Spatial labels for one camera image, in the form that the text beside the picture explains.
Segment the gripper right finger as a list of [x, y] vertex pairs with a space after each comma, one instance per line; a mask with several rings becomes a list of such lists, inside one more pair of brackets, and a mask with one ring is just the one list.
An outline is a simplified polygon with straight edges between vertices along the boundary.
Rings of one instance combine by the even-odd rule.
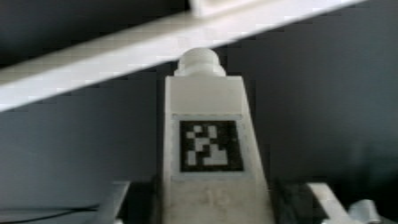
[[323, 182], [277, 182], [274, 185], [277, 224], [359, 224]]

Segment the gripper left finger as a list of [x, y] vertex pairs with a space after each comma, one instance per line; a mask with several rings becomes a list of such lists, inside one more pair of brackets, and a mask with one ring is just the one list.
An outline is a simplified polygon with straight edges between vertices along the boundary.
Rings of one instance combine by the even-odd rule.
[[87, 224], [155, 224], [155, 182], [117, 181]]

